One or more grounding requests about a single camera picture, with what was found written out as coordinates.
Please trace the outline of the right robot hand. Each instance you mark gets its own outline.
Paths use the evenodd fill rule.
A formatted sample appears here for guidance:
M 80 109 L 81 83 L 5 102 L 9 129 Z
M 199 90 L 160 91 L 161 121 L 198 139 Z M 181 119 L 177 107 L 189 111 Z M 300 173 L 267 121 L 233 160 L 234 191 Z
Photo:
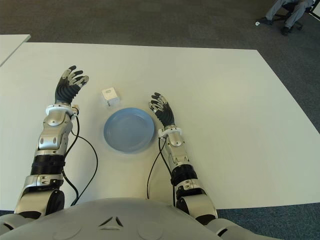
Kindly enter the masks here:
M 148 103 L 149 108 L 162 123 L 163 127 L 175 125 L 173 111 L 166 98 L 158 92 L 151 96 L 151 101 Z

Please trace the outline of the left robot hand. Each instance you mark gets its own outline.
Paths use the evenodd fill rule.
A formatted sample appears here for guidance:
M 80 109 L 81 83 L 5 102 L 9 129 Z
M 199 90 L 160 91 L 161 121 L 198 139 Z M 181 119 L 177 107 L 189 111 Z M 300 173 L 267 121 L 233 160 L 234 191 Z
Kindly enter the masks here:
M 81 88 L 89 82 L 89 76 L 83 75 L 83 73 L 82 70 L 77 70 L 75 65 L 70 66 L 63 72 L 55 89 L 55 104 L 71 105 Z

